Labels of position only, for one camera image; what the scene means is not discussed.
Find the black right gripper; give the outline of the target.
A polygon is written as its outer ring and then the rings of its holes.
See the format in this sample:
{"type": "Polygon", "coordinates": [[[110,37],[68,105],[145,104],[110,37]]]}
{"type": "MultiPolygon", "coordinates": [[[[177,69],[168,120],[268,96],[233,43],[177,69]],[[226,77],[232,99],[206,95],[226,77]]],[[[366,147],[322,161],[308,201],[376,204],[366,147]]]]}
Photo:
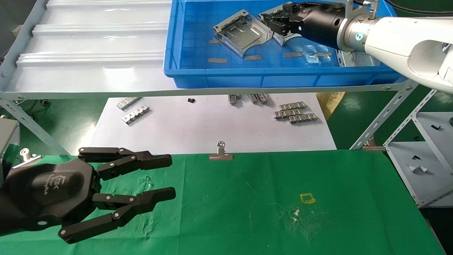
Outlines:
{"type": "Polygon", "coordinates": [[[333,49],[339,49],[337,37],[346,7],[343,4],[318,2],[288,2],[283,12],[264,13],[263,22],[272,32],[281,36],[300,34],[304,38],[333,49]],[[291,15],[301,12],[302,25],[291,21],[291,15]]]}

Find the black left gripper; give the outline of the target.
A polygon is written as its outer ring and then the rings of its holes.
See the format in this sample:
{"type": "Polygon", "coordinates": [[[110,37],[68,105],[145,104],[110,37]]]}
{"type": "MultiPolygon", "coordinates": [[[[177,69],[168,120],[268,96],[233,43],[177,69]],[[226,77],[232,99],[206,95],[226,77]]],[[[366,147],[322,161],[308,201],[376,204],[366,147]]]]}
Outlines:
{"type": "Polygon", "coordinates": [[[173,187],[136,196],[99,193],[100,178],[106,181],[140,169],[169,167],[173,163],[169,154],[152,155],[123,147],[82,147],[78,158],[9,172],[1,187],[2,236],[63,226],[59,237],[74,244],[123,227],[135,216],[152,212],[159,202],[176,198],[173,187]],[[101,165],[96,172],[89,163],[101,165]],[[112,213],[81,222],[95,208],[112,213]]]}

